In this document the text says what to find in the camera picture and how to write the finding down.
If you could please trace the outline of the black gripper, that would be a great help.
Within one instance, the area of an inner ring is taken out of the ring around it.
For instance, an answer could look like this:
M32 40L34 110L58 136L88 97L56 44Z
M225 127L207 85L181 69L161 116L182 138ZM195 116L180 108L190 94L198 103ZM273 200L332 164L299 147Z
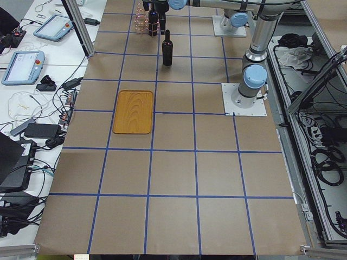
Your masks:
M169 11L167 0L142 0L145 11L149 11L150 5L154 5L154 9L159 13L160 34L164 35L166 31L166 12Z

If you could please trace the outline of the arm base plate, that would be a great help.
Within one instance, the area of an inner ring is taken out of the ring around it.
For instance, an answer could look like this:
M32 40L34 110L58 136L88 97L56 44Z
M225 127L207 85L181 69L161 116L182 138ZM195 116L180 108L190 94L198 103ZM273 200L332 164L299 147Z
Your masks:
M247 23L246 13L233 14L230 18L226 16L213 16L214 36L218 37L246 37L245 25Z
M239 83L222 83L224 114L226 116L267 116L261 90L255 97L239 93Z

